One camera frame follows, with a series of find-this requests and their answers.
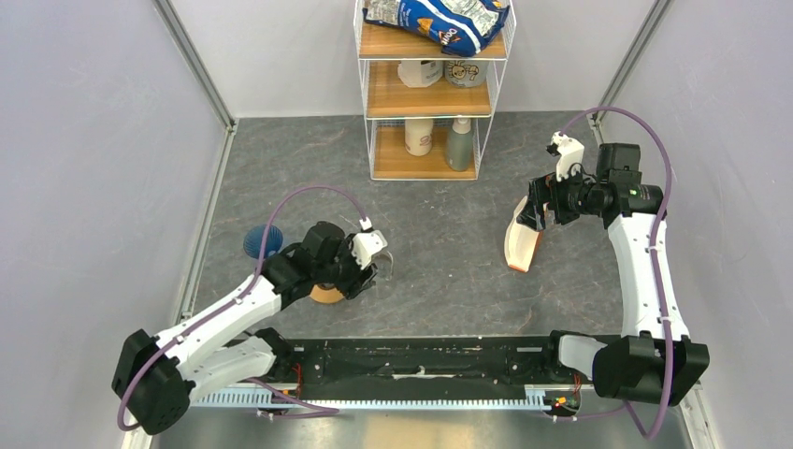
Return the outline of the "round wooden dripper stand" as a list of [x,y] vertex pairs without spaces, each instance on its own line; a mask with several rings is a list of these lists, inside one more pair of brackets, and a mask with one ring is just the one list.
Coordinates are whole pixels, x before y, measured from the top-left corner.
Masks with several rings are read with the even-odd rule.
[[341,302],[345,296],[335,286],[316,284],[310,292],[310,298],[320,304],[335,304]]

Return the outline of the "clear glass carafe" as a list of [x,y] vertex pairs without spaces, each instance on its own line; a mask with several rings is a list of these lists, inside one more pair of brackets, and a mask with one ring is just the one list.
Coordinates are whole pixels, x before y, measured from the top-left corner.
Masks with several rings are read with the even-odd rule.
[[372,263],[377,266],[378,274],[386,281],[390,281],[394,276],[395,259],[390,251],[384,250],[376,254]]

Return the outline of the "blue ribbed coffee dripper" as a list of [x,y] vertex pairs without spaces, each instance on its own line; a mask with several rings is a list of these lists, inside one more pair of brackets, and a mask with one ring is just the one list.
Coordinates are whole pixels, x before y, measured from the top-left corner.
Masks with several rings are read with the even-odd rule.
[[265,257],[270,257],[281,250],[283,245],[283,234],[281,230],[272,225],[265,234],[266,225],[261,224],[252,228],[244,237],[242,248],[246,255],[252,259],[257,259],[260,255],[261,245],[265,240]]

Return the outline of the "white wire wooden shelf rack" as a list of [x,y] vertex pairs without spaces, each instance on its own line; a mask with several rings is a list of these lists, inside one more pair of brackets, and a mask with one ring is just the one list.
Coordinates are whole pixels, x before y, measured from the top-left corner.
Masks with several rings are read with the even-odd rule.
[[[353,10],[363,117],[367,132],[369,175],[374,181],[475,181],[490,137],[504,75],[516,30],[515,3],[502,30],[487,49],[478,54],[485,62],[485,83],[478,87],[454,87],[439,80],[425,88],[409,88],[398,78],[402,61],[448,61],[440,48],[424,37],[367,24],[358,1]],[[456,171],[444,160],[443,148],[453,121],[472,121],[472,156],[469,167]],[[433,148],[424,156],[408,154],[404,147],[405,122],[432,119]]]

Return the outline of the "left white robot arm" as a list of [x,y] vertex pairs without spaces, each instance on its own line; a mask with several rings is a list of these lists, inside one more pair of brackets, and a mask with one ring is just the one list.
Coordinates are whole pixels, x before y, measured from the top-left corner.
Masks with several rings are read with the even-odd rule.
[[266,376],[287,379],[293,370],[291,348],[272,329],[231,341],[317,286],[343,299],[369,289],[377,274],[375,258],[388,242],[369,220],[347,234],[329,222],[313,225],[299,242],[265,257],[231,293],[196,316],[155,335],[139,329],[123,342],[111,381],[121,404],[117,425],[157,435],[176,424],[190,405],[228,385]]

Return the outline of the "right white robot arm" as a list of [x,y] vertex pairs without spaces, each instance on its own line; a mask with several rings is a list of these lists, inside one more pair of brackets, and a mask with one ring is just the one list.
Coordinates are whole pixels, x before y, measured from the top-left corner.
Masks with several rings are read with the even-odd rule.
[[547,212],[558,225],[599,217],[617,259],[623,318],[619,339],[610,342],[553,332],[550,351],[540,357],[541,374],[562,383],[578,371],[602,398],[678,405],[709,367],[710,354],[690,339],[676,303],[664,253],[662,189],[642,183],[635,144],[601,145],[594,174],[584,171],[584,145],[575,139],[556,140],[547,151],[556,168],[530,181],[516,223],[542,231]]

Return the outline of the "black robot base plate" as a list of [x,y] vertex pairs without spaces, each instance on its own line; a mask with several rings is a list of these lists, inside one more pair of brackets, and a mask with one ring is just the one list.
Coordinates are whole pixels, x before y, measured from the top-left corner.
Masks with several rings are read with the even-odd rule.
[[299,398],[362,401],[520,399],[528,385],[570,389],[584,376],[551,356],[547,337],[291,339],[262,376]]

